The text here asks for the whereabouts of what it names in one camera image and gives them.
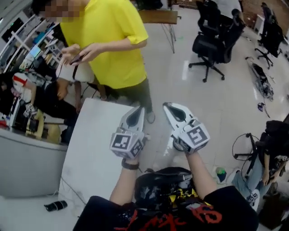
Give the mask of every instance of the white sneaker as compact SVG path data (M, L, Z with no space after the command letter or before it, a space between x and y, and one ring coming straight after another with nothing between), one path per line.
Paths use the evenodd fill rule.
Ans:
M147 114L146 114L146 119L147 119L147 121L148 121L150 124L154 123L154 120L155 120L155 114L154 114L154 112L152 111L152 112L150 112L150 113L147 113Z
M235 169L233 170L233 172L228 176L228 178L227 178L227 184L228 184L228 185L232 183L232 181L233 181L234 178L235 178L236 173L239 172L239 171L241 171L241 169L239 169L239 168L237 167L237 168L235 168Z

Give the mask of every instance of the blue jeans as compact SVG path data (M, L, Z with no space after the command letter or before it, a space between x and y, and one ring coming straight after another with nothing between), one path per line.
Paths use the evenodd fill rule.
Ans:
M248 198L252 191L258 189L260 192L260 198L262 198L265 193L270 188L271 183L264 185L262 181L262 176L264 174L264 167L260 162L259 157L256 158L255 164L248 177L248 180L242 178L241 171L237 172L232 184L238 189L238 191L243 195L244 198Z

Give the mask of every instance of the white table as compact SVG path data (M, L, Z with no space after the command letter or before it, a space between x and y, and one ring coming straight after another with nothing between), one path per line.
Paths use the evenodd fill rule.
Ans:
M264 22L265 22L265 19L262 16L257 15L257 20L255 22L254 31L258 31L257 32L258 36L263 33Z
M120 157L109 150L112 133L132 107L88 98L85 100L68 146L62 178L84 202L91 196L109 199L120 172ZM74 206L79 214L83 204L61 180L59 199Z

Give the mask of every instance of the yellow t-shirt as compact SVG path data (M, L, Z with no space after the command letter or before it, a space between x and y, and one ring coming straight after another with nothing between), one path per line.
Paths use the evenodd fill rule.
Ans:
M61 29L69 46L79 44L81 48L126 37L138 44L148 38L140 15L129 0L90 0L83 16L62 22ZM114 89L135 86L146 78L140 49L104 52L90 66L101 84Z

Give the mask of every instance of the white tiled floor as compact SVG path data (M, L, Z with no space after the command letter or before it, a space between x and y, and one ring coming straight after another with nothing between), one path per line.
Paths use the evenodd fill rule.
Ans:
M226 80L222 81L218 73L210 70L208 82L203 83L205 68L193 67L189 70L187 67L189 61L198 62L197 54L194 54L191 48L199 31L197 26L199 13L192 9L179 9L179 15L182 19L178 19L177 25L174 26L177 37L175 54L172 53L159 24L145 25L149 39L147 47L143 49L143 56L156 121L153 125L147 124L145 127L145 131L152 139L141 154L140 168L146 170L149 167L157 170L168 165L188 167L184 154L176 151L172 148L171 142L168 142L172 129L168 125L162 104L176 102L187 106L205 124L210 133L209 144L200 150L208 170L215 176L215 169L223 167L229 174L233 168L243 165L243 162L236 161L232 157L232 145L235 139L248 132L260 136L266 121L269 120L264 112L257 109L257 104L262 102L263 98L255 89L254 76L245 61L246 56L258 55L254 51L253 43L257 38L250 29L246 28L244 34L248 35L253 42L241 37L233 48L232 61L228 64L216 65L224 72ZM271 119L283 120L289 113L289 102L286 98L289 92L289 63L282 55L278 58L272 57L272 60L274 67L269 71L266 69L265 60L256 60L256 63L275 78L276 83L269 79L275 95L273 102L266 100L267 110ZM94 90L88 88L85 96L91 97L93 93ZM238 140L234 151L250 151L248 140L245 138ZM36 205L33 207L35 211L40 209L36 207ZM10 218L5 217L5 219L5 224L9 223ZM22 226L22 230L35 229Z

